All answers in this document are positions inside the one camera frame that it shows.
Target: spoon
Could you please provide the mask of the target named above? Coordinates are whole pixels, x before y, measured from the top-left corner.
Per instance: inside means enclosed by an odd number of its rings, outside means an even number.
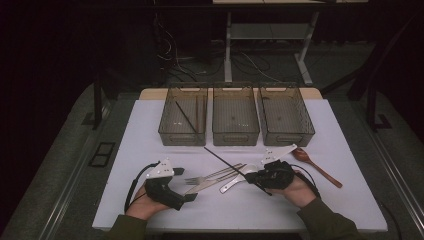
[[[242,172],[243,174],[247,174],[247,173],[251,173],[251,172],[257,172],[258,171],[258,167],[256,165],[246,165],[244,166],[242,169],[240,169],[240,172]],[[225,193],[228,189],[230,189],[232,186],[234,186],[236,183],[238,182],[242,182],[245,181],[246,179],[241,175],[237,175],[237,177],[235,177],[233,180],[231,180],[229,183],[225,184],[224,186],[222,186],[219,191],[221,193]]]
[[[328,179],[332,184],[334,184],[336,187],[341,188],[343,187],[343,184],[341,184],[339,181],[334,179],[332,176],[330,176],[328,173],[326,173],[324,170],[322,170],[320,167],[318,167],[312,160],[309,158],[308,154],[305,152],[305,150],[301,148],[296,148],[292,151],[294,158],[297,160],[308,163],[312,165],[318,172],[320,172],[325,178]]]

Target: wooden spoon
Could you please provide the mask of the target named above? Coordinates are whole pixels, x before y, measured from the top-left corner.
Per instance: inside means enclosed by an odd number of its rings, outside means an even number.
[[[322,170],[320,167],[318,167],[312,160],[309,158],[308,154],[305,152],[305,150],[301,148],[296,148],[292,151],[294,158],[297,160],[308,163],[312,165],[318,172],[320,172],[325,178],[328,179],[332,184],[334,184],[336,187],[341,188],[343,187],[343,184],[341,184],[339,181],[334,179],[332,176],[330,176],[328,173],[326,173],[324,170]]]

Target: olive green sleeve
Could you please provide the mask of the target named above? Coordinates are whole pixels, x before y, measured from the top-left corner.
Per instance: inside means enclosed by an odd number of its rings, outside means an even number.
[[[334,213],[321,199],[316,198],[298,213],[313,240],[366,239],[350,219]]]
[[[113,227],[105,234],[105,240],[125,239],[125,240],[144,240],[147,221],[119,215]]]

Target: clear plastic bin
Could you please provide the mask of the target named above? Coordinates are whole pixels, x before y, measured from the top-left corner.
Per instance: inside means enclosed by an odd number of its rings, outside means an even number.
[[[168,88],[159,135],[164,146],[205,146],[207,83],[174,83]]]
[[[252,84],[249,82],[215,83],[213,144],[215,146],[255,146],[259,131]]]
[[[260,83],[257,102],[265,146],[308,145],[315,130],[296,83]]]

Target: fork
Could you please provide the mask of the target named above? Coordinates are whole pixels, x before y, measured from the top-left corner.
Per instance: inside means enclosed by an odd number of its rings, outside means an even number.
[[[246,165],[246,164],[238,163],[238,164],[234,165],[233,167],[240,169],[240,168],[244,167],[244,165]],[[187,179],[185,179],[185,182],[186,182],[187,185],[199,185],[201,182],[204,182],[208,178],[215,177],[215,176],[221,175],[221,174],[226,173],[226,172],[231,172],[231,171],[234,171],[234,170],[232,168],[228,167],[228,168],[222,169],[218,172],[211,173],[206,177],[187,178]]]

